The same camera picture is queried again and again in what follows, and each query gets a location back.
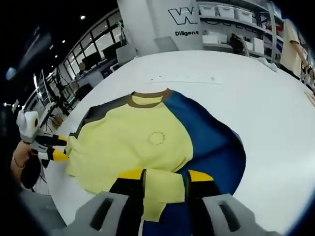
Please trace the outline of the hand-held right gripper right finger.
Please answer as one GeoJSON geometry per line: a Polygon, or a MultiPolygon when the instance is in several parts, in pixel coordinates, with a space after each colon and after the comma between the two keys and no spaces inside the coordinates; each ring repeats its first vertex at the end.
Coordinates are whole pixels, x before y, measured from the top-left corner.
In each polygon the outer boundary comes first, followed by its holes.
{"type": "Polygon", "coordinates": [[[230,194],[220,192],[214,179],[188,170],[186,197],[194,236],[257,236],[254,213],[230,194]]]}

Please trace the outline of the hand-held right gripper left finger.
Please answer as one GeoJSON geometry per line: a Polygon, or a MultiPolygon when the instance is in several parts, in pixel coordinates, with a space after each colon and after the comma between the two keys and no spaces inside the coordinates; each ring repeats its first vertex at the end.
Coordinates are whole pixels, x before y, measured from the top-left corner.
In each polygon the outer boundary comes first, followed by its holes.
{"type": "Polygon", "coordinates": [[[108,192],[81,206],[73,221],[75,236],[137,236],[144,213],[146,170],[120,174],[108,192]]]}

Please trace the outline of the person's left hand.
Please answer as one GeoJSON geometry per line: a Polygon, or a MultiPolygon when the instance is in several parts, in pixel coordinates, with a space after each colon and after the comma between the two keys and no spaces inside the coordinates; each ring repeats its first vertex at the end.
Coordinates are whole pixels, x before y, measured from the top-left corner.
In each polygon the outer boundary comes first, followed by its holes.
{"type": "Polygon", "coordinates": [[[31,149],[30,145],[20,141],[12,155],[12,162],[20,169],[23,169],[30,156],[35,156],[36,153],[31,149]]]}

